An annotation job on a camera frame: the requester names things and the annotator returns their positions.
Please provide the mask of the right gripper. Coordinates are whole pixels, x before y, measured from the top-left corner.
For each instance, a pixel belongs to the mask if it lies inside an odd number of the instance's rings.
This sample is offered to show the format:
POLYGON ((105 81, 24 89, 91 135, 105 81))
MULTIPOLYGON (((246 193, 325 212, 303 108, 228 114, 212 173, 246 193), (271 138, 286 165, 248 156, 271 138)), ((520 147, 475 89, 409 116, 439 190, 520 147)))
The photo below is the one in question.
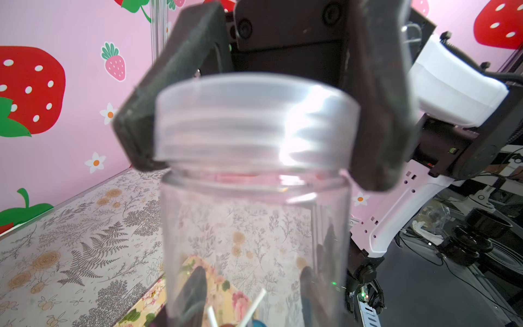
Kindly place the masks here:
POLYGON ((363 189, 400 179, 418 136, 409 68, 435 25, 408 1, 222 1, 237 72, 347 86, 361 107, 349 172, 363 189))

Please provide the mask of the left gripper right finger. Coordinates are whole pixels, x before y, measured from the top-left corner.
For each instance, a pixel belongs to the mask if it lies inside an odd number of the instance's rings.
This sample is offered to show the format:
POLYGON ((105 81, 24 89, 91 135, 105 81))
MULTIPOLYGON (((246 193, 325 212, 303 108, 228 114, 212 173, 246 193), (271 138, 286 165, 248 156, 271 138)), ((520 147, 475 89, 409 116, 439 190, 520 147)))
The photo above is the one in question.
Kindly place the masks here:
POLYGON ((304 267, 300 274, 302 317, 306 327, 330 326, 322 297, 321 282, 311 267, 304 267))

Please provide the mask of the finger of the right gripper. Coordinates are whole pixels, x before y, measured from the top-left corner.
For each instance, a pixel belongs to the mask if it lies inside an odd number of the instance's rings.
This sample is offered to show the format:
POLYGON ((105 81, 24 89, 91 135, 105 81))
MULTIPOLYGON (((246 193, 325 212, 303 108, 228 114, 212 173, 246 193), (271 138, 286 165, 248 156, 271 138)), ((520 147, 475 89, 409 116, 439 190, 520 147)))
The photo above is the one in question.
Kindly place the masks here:
POLYGON ((234 69, 226 32, 226 14, 219 2, 183 9, 167 43, 142 80, 121 105, 112 123, 131 165, 140 171, 162 170, 154 159, 155 103, 160 92, 174 83, 191 80, 210 52, 217 71, 234 69))

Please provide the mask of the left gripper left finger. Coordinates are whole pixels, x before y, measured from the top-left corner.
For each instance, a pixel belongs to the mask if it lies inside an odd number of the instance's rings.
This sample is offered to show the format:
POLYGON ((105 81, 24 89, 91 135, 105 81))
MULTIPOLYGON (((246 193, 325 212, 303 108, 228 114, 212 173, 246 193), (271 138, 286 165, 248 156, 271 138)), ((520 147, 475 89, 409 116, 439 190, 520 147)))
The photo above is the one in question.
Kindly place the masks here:
POLYGON ((207 297, 206 271, 197 267, 171 306, 171 326, 200 327, 207 297))

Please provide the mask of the clear candy jar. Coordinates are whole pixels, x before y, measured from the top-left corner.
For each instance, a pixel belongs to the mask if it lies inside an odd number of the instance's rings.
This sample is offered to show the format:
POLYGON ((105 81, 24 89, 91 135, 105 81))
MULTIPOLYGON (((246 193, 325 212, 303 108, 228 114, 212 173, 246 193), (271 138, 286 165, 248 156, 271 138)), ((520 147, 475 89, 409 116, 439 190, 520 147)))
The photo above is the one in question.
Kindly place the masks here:
POLYGON ((167 324, 183 262, 200 256, 245 293, 238 326, 305 326, 300 274, 321 282, 330 326, 344 326, 349 181, 337 172, 171 171, 161 182, 167 324))

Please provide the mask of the translucent jar lid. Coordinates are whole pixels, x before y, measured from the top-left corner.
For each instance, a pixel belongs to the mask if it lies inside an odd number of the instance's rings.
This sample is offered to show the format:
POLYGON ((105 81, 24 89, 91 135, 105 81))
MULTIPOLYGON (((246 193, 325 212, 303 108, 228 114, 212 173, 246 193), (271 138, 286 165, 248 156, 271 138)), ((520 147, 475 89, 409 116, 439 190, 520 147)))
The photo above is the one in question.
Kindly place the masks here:
POLYGON ((158 95, 154 155, 218 170, 338 170, 351 162, 359 118, 352 97, 313 80, 205 76, 158 95))

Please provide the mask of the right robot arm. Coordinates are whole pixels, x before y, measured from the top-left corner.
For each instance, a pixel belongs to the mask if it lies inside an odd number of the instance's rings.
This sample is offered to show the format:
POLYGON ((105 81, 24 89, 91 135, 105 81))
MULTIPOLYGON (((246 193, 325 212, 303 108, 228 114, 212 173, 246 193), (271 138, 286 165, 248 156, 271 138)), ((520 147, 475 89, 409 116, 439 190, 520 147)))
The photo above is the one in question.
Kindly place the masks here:
POLYGON ((400 229, 521 118, 515 78, 408 1, 239 1, 183 9, 113 127, 165 171, 168 317, 309 326, 350 317, 400 229))

